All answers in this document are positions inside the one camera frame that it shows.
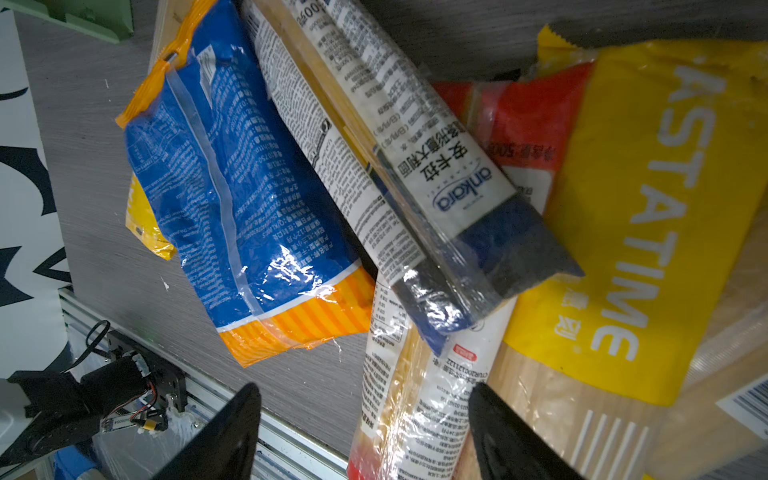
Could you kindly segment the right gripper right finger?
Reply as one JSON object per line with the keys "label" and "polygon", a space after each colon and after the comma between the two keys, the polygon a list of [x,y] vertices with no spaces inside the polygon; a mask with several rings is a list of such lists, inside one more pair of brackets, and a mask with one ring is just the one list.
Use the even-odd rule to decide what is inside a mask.
{"label": "right gripper right finger", "polygon": [[483,479],[583,479],[489,385],[474,386],[468,413]]}

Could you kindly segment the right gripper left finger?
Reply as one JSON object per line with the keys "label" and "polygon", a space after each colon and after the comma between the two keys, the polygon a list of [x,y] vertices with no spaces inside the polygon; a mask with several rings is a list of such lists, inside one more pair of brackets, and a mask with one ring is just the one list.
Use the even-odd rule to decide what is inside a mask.
{"label": "right gripper left finger", "polygon": [[153,479],[250,479],[261,410],[257,385],[246,384]]}

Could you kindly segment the blue orange pasta bag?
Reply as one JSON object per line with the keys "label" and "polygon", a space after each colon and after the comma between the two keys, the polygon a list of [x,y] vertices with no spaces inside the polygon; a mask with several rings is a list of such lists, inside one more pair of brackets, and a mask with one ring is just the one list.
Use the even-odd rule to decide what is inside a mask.
{"label": "blue orange pasta bag", "polygon": [[193,3],[117,122],[137,190],[239,364],[369,329],[373,279],[268,97],[235,2]]}

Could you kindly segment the grey blue spaghetti pack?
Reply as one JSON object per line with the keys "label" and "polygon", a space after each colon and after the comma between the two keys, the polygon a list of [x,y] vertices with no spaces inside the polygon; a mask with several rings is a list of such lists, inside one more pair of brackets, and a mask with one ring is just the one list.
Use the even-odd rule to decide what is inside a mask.
{"label": "grey blue spaghetti pack", "polygon": [[357,1],[247,1],[271,27],[416,249],[390,286],[435,345],[582,268]]}

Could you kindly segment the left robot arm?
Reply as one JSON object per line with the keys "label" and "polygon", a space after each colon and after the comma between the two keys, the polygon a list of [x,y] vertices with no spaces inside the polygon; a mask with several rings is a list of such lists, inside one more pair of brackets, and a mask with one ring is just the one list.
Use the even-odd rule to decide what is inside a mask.
{"label": "left robot arm", "polygon": [[16,371],[1,381],[1,466],[14,467],[85,441],[101,421],[149,391],[130,358],[76,379],[70,372]]}

